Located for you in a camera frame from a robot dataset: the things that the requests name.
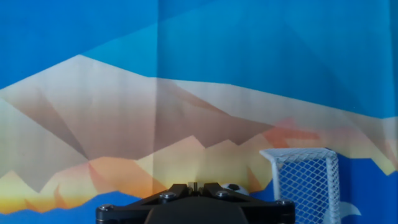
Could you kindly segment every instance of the mountain illustration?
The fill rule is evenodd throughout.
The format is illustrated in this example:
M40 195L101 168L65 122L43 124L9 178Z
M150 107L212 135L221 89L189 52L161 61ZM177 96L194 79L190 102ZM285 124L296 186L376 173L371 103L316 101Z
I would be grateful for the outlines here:
M19 127L12 138L0 133L6 149L2 159L10 160L10 145L24 138L35 141L13 146L21 151L13 157L21 161L26 155L28 164L15 161L3 170L15 170L36 192L54 173L100 157L140 159L189 136L204 147L225 140L242 144L272 128L230 116L171 80L143 77L82 55L1 90L0 97L11 108L3 116L7 127ZM62 147L38 137L39 131Z
M298 144L297 147L330 147L350 158L372 158L386 174L398 170L398 118L372 118L234 85L174 82L232 116L279 128L279 133L272 130L267 138L276 144L275 147L286 147L287 141L293 147L295 144ZM347 133L355 138L347 138Z

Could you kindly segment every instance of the goal post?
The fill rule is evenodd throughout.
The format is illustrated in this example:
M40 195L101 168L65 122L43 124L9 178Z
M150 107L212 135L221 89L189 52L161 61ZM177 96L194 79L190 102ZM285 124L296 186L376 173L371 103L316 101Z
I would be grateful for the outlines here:
M265 149L274 198L296 204L296 223L340 224L337 154L327 148Z

